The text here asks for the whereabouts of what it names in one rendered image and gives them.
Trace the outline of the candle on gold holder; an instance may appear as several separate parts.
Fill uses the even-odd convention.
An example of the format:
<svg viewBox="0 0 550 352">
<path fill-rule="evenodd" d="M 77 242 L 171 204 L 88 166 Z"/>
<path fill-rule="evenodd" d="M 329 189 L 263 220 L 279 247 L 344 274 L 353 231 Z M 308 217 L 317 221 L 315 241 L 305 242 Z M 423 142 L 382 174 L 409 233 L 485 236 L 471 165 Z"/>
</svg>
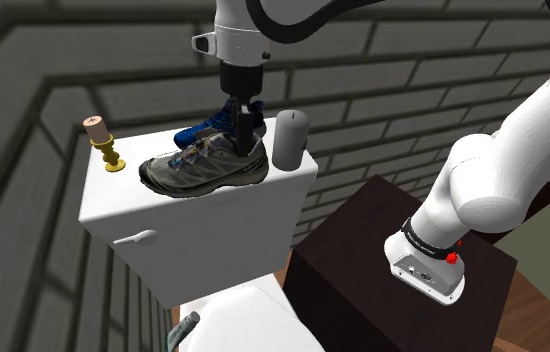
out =
<svg viewBox="0 0 550 352">
<path fill-rule="evenodd" d="M 83 121 L 83 127 L 90 138 L 90 144 L 102 153 L 105 170 L 108 172 L 118 172 L 124 169 L 126 163 L 114 150 L 114 137 L 108 131 L 103 118 L 101 116 L 87 117 Z"/>
</svg>

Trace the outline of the grey cylinder candle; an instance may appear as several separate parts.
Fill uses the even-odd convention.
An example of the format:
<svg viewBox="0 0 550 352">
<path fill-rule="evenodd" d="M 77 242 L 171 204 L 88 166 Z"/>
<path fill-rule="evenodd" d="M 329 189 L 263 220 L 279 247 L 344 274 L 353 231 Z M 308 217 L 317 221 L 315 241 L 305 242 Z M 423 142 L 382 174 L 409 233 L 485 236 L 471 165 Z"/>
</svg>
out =
<svg viewBox="0 0 550 352">
<path fill-rule="evenodd" d="M 308 115 L 299 110 L 283 110 L 276 115 L 272 162 L 282 171 L 294 171 L 302 162 L 310 128 Z"/>
</svg>

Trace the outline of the grey sneaker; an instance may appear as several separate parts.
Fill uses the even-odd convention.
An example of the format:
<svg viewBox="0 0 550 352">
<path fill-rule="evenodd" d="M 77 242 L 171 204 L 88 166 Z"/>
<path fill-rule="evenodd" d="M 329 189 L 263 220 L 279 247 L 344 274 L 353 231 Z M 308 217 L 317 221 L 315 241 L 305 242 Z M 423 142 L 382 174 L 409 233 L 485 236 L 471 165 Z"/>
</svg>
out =
<svg viewBox="0 0 550 352">
<path fill-rule="evenodd" d="M 236 154 L 237 140 L 226 132 L 201 138 L 183 150 L 144 161 L 141 182 L 173 198 L 206 195 L 223 186 L 258 184 L 268 175 L 269 160 L 262 138 L 251 138 L 251 151 Z"/>
</svg>

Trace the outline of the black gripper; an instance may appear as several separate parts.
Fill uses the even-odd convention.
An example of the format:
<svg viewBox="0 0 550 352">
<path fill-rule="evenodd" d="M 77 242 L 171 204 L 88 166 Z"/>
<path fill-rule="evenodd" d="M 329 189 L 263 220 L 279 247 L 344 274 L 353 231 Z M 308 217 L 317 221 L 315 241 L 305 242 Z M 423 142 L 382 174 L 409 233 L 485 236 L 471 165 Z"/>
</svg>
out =
<svg viewBox="0 0 550 352">
<path fill-rule="evenodd" d="M 246 157 L 253 136 L 253 114 L 247 104 L 262 92 L 263 66 L 243 67 L 221 61 L 219 78 L 222 91 L 233 98 L 236 155 Z"/>
</svg>

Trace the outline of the grey green tube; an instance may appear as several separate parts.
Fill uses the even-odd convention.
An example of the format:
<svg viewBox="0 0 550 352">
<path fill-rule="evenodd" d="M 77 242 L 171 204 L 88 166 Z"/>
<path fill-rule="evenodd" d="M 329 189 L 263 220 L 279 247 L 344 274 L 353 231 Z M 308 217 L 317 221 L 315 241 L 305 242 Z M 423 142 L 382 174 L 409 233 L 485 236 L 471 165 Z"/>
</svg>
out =
<svg viewBox="0 0 550 352">
<path fill-rule="evenodd" d="M 200 315 L 192 311 L 185 316 L 164 338 L 164 352 L 174 352 L 200 321 Z"/>
</svg>

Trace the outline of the blue sneaker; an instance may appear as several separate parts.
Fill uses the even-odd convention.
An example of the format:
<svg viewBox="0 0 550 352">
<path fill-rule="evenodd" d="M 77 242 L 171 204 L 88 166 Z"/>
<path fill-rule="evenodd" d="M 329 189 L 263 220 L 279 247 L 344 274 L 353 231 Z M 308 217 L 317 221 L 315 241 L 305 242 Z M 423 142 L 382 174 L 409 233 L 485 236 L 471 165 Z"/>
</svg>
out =
<svg viewBox="0 0 550 352">
<path fill-rule="evenodd" d="M 249 111 L 254 117 L 253 129 L 259 136 L 263 136 L 266 133 L 266 126 L 262 111 L 263 107 L 264 102 L 260 100 L 254 101 L 248 106 Z M 198 139 L 207 137 L 211 134 L 219 133 L 221 131 L 225 131 L 232 136 L 235 135 L 235 127 L 232 119 L 231 98 L 226 101 L 225 105 L 216 114 L 206 119 L 204 122 L 177 132 L 174 136 L 174 142 L 177 147 L 185 149 Z"/>
</svg>

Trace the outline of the dark brown robot stand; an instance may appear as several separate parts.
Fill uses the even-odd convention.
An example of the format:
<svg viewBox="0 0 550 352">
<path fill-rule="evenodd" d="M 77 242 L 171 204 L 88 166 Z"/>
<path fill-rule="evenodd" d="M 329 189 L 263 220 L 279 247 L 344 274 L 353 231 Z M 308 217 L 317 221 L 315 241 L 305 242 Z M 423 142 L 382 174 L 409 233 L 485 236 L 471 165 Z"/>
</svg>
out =
<svg viewBox="0 0 550 352">
<path fill-rule="evenodd" d="M 283 290 L 326 352 L 491 352 L 517 262 L 467 233 L 463 294 L 450 306 L 427 297 L 384 254 L 419 205 L 375 176 L 293 250 Z"/>
</svg>

